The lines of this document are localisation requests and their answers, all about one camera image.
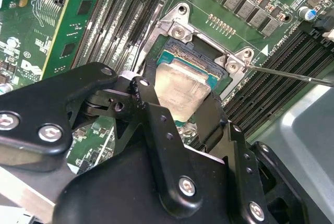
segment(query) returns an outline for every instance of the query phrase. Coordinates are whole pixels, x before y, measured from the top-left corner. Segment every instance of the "black mechanical arm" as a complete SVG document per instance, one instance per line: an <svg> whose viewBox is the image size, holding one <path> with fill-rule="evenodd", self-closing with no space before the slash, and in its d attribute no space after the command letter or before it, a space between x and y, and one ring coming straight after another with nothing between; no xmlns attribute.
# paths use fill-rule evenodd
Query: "black mechanical arm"
<svg viewBox="0 0 334 224"><path fill-rule="evenodd" d="M218 158L185 148L153 83L91 63L0 96L1 180L61 185L49 201L54 224L330 223L268 146L246 144L214 94L195 118L205 152ZM115 119L114 157L59 183L72 131L101 115Z"/></svg>

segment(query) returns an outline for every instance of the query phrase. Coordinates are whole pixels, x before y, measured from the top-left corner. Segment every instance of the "white capacitor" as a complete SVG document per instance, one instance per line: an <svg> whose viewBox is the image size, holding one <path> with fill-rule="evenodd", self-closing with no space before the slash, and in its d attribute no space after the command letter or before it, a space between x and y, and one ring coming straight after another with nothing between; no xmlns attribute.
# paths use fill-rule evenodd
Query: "white capacitor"
<svg viewBox="0 0 334 224"><path fill-rule="evenodd" d="M302 6L298 10L298 16L305 21L312 21L317 16L317 12L313 9L309 9L307 6Z"/></svg>
<svg viewBox="0 0 334 224"><path fill-rule="evenodd" d="M0 95L13 91L13 87L9 83L1 84L0 85Z"/></svg>
<svg viewBox="0 0 334 224"><path fill-rule="evenodd" d="M11 48L17 48L20 44L19 39L15 38L15 37L9 37L7 39L7 45L9 45Z"/></svg>

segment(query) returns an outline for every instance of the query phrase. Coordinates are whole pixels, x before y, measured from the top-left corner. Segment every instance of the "screwdriver shaft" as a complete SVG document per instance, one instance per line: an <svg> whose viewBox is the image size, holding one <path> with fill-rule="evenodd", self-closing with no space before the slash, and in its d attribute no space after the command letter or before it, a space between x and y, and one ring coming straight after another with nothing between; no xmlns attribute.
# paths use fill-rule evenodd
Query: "screwdriver shaft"
<svg viewBox="0 0 334 224"><path fill-rule="evenodd" d="M327 86L327 87L334 87L334 82L329 81L329 80L316 79L316 78L311 78L311 77L307 77L307 76L304 76L304 75L291 74L291 73L272 70L272 69L268 69L268 68L264 68L264 67L257 67L257 66L250 66L250 65L246 65L246 67L251 69L251 70L259 71L259 72L263 72L263 73L267 73L267 74L275 74L275 75L280 75L280 76L284 76L284 77L287 77L287 78L298 79L298 80L305 81L305 82L312 83L312 84L324 85L324 86Z"/></svg>

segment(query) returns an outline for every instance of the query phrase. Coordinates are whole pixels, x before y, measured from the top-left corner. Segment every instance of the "motherboard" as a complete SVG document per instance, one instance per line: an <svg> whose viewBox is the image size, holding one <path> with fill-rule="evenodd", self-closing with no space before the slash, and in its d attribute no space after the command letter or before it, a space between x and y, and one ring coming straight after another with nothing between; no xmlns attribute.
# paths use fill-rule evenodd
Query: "motherboard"
<svg viewBox="0 0 334 224"><path fill-rule="evenodd" d="M89 62L141 75L154 63L186 144L202 148L193 115L210 92L252 141L312 86L222 63L321 78L334 68L333 19L333 0L0 0L0 93ZM82 173L112 157L113 120L73 139L68 163Z"/></svg>

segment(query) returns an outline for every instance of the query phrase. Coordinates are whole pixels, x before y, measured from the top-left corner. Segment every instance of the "metal screw head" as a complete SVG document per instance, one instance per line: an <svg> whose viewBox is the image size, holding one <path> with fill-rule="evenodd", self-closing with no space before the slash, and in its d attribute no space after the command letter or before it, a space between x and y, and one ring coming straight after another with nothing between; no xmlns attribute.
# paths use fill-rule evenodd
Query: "metal screw head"
<svg viewBox="0 0 334 224"><path fill-rule="evenodd" d="M46 125L38 130L38 136L46 142L56 142L62 137L62 131L54 125Z"/></svg>
<svg viewBox="0 0 334 224"><path fill-rule="evenodd" d="M113 72L111 71L111 69L107 68L107 67L102 68L101 72L104 73L104 74L106 74L106 75L112 75L113 74Z"/></svg>
<svg viewBox="0 0 334 224"><path fill-rule="evenodd" d="M182 39L184 37L184 29L181 28L181 27L175 27L173 30L172 30L172 36L176 39Z"/></svg>
<svg viewBox="0 0 334 224"><path fill-rule="evenodd" d="M255 217L255 219L257 219L258 221L264 221L265 220L265 214L264 214L263 210L255 202L251 202L249 204L249 209L250 209L252 215Z"/></svg>
<svg viewBox="0 0 334 224"><path fill-rule="evenodd" d="M148 81L146 81L146 80L144 80L144 79L140 79L139 82L140 82L142 85L144 85L144 86L148 86L148 85L149 85Z"/></svg>
<svg viewBox="0 0 334 224"><path fill-rule="evenodd" d="M241 132L241 129L240 127L238 127L237 125L233 125L234 129L237 131L237 132Z"/></svg>
<svg viewBox="0 0 334 224"><path fill-rule="evenodd" d="M0 130L12 130L17 127L19 123L19 118L11 113L0 114Z"/></svg>
<svg viewBox="0 0 334 224"><path fill-rule="evenodd" d="M239 64L235 62L227 63L226 69L230 74L234 74L239 70Z"/></svg>
<svg viewBox="0 0 334 224"><path fill-rule="evenodd" d="M261 144L260 147L263 149L263 151L269 152L269 148L265 144Z"/></svg>
<svg viewBox="0 0 334 224"><path fill-rule="evenodd" d="M181 192L186 196L193 196L196 193L195 185L186 177L182 177L178 181L178 186L180 187Z"/></svg>

